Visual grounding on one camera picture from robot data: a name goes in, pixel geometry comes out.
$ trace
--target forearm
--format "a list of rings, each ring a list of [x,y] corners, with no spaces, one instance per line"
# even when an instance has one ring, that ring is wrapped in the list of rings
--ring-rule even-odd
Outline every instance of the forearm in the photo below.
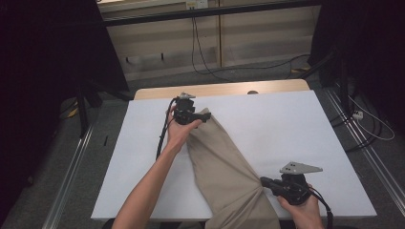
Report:
[[[158,201],[161,187],[177,152],[167,147],[133,189],[118,212],[113,228],[144,228]]]

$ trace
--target person's left hand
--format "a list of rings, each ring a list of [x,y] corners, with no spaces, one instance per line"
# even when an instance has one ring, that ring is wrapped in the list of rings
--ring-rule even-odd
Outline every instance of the person's left hand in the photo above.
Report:
[[[203,122],[201,120],[194,120],[192,123],[187,125],[181,125],[174,120],[172,116],[173,111],[176,109],[176,106],[171,107],[169,116],[168,116],[168,137],[166,148],[170,151],[178,153],[181,149],[181,146],[184,144],[190,132],[197,128]]]

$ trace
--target white cable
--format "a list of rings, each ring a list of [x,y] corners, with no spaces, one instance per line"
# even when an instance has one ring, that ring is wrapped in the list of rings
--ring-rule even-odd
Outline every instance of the white cable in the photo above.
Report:
[[[354,99],[352,99],[350,96],[349,96],[349,99],[350,99],[358,108],[360,108],[363,112],[367,113],[368,115],[372,116],[373,118],[377,119],[379,122],[381,122],[382,124],[384,124],[384,126],[386,126],[386,127],[391,131],[391,133],[393,133],[393,136],[390,137],[390,138],[384,138],[384,137],[381,137],[381,136],[378,136],[378,135],[374,135],[373,133],[369,132],[366,128],[364,128],[364,127],[360,124],[359,119],[357,119],[357,124],[358,124],[365,132],[367,132],[367,133],[369,133],[370,135],[373,135],[373,136],[375,136],[376,138],[381,139],[381,140],[392,140],[392,139],[394,139],[395,133],[394,133],[393,129],[391,129],[387,124],[385,124],[385,122],[383,122],[382,120],[380,120],[378,117],[372,115],[371,113],[369,113],[368,111],[366,111],[366,109],[364,109],[364,108],[362,108],[360,105],[358,105],[358,104],[354,101]]]

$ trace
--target gray carpet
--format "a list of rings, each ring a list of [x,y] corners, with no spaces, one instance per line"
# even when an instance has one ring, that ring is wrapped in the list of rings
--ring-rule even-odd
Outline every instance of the gray carpet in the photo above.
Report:
[[[305,60],[304,57],[294,61],[293,68],[303,67]],[[265,67],[281,62],[251,64],[248,67]],[[232,82],[243,82],[283,79],[287,77],[288,73],[289,64],[274,69],[230,70],[215,74]],[[131,88],[130,94],[134,94],[136,90],[141,88],[224,82],[227,81],[215,78],[212,75],[182,73],[137,80],[129,82],[129,85]],[[328,118],[333,119],[336,117],[338,112],[332,107],[326,89],[321,88],[316,75],[309,78],[308,83],[315,90]],[[122,120],[126,113],[127,103],[116,100],[108,94],[102,94],[101,96],[104,100],[101,108],[88,108],[90,113],[98,114],[98,117],[86,153],[82,158],[80,169],[77,172],[72,192],[58,223],[58,228],[101,228],[103,225],[103,222],[91,220],[90,215],[115,148]],[[345,125],[337,126],[334,130],[345,149],[350,149],[356,145]],[[42,227],[75,152],[79,131],[78,116],[60,122],[48,156],[41,169],[34,176],[34,184],[23,191],[2,228],[31,229]],[[382,134],[389,135],[389,132],[384,130]],[[404,142],[404,135],[397,135],[392,141],[377,140],[373,144],[381,160],[383,160],[401,186],[405,185],[403,170],[405,161]],[[369,219],[336,219],[335,224],[351,225],[359,228],[403,228],[403,225],[405,225],[404,216],[382,185],[364,153],[357,151],[348,154],[348,157],[358,173],[378,216]],[[345,192],[347,195],[351,194],[350,190],[341,190],[341,192]],[[150,225],[151,228],[157,228],[158,226],[158,224]]]

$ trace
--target folded fabric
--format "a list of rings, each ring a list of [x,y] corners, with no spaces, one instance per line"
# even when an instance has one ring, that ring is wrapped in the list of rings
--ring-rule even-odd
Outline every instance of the folded fabric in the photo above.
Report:
[[[190,133],[187,147],[197,185],[213,213],[206,229],[280,228],[259,177],[214,115]]]

